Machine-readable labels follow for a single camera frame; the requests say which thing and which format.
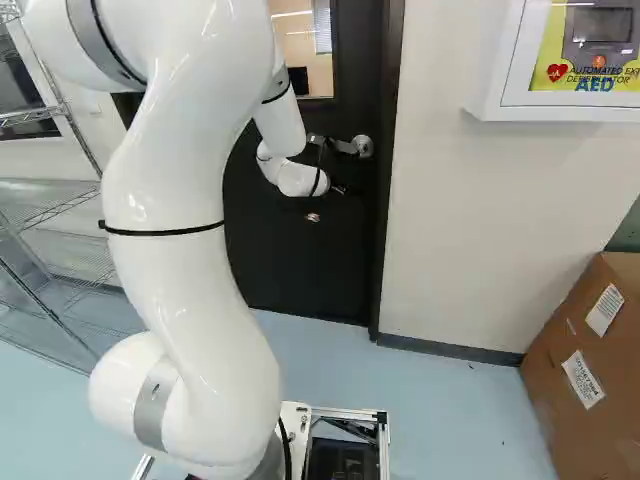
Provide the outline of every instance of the red heart symbol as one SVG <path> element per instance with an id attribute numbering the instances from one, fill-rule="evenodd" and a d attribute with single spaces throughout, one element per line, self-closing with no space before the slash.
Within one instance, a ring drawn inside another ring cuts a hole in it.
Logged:
<path id="1" fill-rule="evenodd" d="M 566 63 L 563 63 L 561 65 L 557 65 L 554 63 L 552 65 L 549 65 L 549 68 L 547 68 L 549 80 L 551 80 L 553 83 L 556 83 L 558 80 L 560 80 L 568 71 L 569 65 L 567 65 Z"/>

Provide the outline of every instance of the floor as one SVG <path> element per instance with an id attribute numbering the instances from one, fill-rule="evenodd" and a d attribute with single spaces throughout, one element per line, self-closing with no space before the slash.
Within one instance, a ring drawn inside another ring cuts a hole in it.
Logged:
<path id="1" fill-rule="evenodd" d="M 390 412 L 394 480 L 556 480 L 515 369 L 384 349 L 366 331 L 257 312 L 287 399 Z M 0 477 L 128 480 L 141 450 L 97 425 L 86 378 L 0 342 Z M 154 467 L 149 477 L 182 472 Z"/>

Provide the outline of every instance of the yellow sign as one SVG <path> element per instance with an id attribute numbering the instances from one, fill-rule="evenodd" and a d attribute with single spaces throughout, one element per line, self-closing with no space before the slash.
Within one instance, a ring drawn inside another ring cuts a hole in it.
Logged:
<path id="1" fill-rule="evenodd" d="M 531 91 L 640 92 L 640 59 L 634 55 L 624 65 L 607 65 L 605 55 L 594 54 L 588 65 L 578 66 L 562 58 L 565 45 L 566 0 L 553 0 Z"/>

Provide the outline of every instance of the door frame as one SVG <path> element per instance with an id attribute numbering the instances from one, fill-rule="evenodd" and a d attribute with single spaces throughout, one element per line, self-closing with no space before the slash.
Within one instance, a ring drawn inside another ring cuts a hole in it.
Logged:
<path id="1" fill-rule="evenodd" d="M 378 162 L 378 205 L 376 232 L 374 236 L 374 262 L 371 266 L 369 339 L 377 342 L 380 337 L 380 303 L 382 279 L 389 219 L 389 196 L 391 193 L 391 171 L 393 147 L 398 112 L 400 88 L 400 64 L 402 60 L 402 36 L 404 32 L 405 0 L 383 0 L 380 145 L 376 145 Z"/>

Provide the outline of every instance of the door window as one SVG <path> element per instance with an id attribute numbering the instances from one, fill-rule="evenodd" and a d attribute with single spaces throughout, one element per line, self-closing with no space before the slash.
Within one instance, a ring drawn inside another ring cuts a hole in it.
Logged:
<path id="1" fill-rule="evenodd" d="M 330 0 L 269 0 L 268 3 L 298 98 L 333 97 Z"/>

